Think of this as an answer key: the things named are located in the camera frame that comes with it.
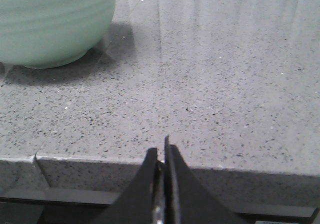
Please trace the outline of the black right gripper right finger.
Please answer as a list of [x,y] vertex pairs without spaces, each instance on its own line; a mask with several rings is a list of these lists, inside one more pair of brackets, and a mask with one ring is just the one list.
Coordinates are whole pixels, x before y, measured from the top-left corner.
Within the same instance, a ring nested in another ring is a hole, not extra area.
[[237,216],[217,201],[185,163],[176,145],[164,139],[166,221],[169,224],[235,224]]

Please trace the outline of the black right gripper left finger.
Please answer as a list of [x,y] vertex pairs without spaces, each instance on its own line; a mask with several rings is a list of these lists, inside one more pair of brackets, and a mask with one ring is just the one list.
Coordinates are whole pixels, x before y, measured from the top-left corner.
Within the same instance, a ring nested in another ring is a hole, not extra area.
[[158,164],[156,148],[147,150],[138,172],[128,187],[92,224],[151,224],[153,222],[153,191]]

